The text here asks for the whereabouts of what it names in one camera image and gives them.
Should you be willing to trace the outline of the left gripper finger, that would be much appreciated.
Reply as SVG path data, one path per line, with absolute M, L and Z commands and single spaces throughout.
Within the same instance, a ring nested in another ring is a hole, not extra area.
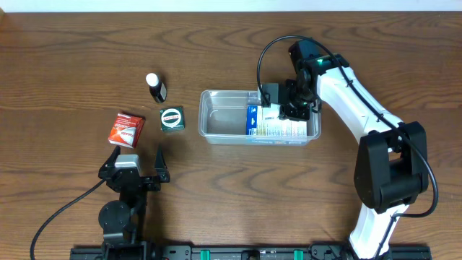
M 161 146 L 157 148 L 154 169 L 156 170 L 157 174 L 167 174 L 167 166 L 163 157 Z
M 114 150 L 112 151 L 111 155 L 109 158 L 105 161 L 104 167 L 105 169 L 111 169 L 115 167 L 116 159 L 121 153 L 121 148 L 119 146 L 116 146 Z

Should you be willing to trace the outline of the red white Panadol box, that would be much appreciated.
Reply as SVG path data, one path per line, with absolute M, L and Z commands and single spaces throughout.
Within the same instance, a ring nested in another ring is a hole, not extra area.
M 122 147 L 135 148 L 145 119 L 125 113 L 118 113 L 110 130 L 108 141 Z

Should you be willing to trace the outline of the white green medicine box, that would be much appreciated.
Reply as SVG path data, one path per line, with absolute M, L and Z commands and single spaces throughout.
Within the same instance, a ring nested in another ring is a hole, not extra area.
M 281 106 L 279 104 L 271 104 L 269 107 L 258 106 L 256 111 L 258 122 L 279 120 L 280 108 Z

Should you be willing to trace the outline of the dark green square box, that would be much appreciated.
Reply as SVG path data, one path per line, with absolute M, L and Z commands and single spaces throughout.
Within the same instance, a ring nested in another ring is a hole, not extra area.
M 181 106 L 160 110 L 160 123 L 163 132 L 180 131 L 185 128 L 183 108 Z

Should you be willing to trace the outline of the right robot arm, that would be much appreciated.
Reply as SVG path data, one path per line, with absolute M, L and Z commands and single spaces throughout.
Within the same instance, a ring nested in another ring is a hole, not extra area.
M 343 259 L 431 259 L 427 246 L 390 246 L 402 218 L 433 213 L 438 189 L 418 122 L 405 123 L 359 82 L 341 55 L 296 35 L 289 56 L 297 75 L 277 98 L 283 119 L 306 121 L 330 105 L 358 142 L 354 186 L 362 207 Z

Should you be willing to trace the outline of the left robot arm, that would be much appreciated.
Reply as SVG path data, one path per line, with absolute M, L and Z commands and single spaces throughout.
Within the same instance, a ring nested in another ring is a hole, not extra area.
M 154 175 L 143 176 L 139 156 L 122 155 L 119 146 L 100 167 L 98 177 L 119 194 L 119 199 L 108 202 L 98 215 L 105 244 L 118 246 L 135 244 L 141 240 L 147 193 L 160 191 L 162 183 L 170 182 L 170 174 L 160 148 L 156 153 L 154 171 Z

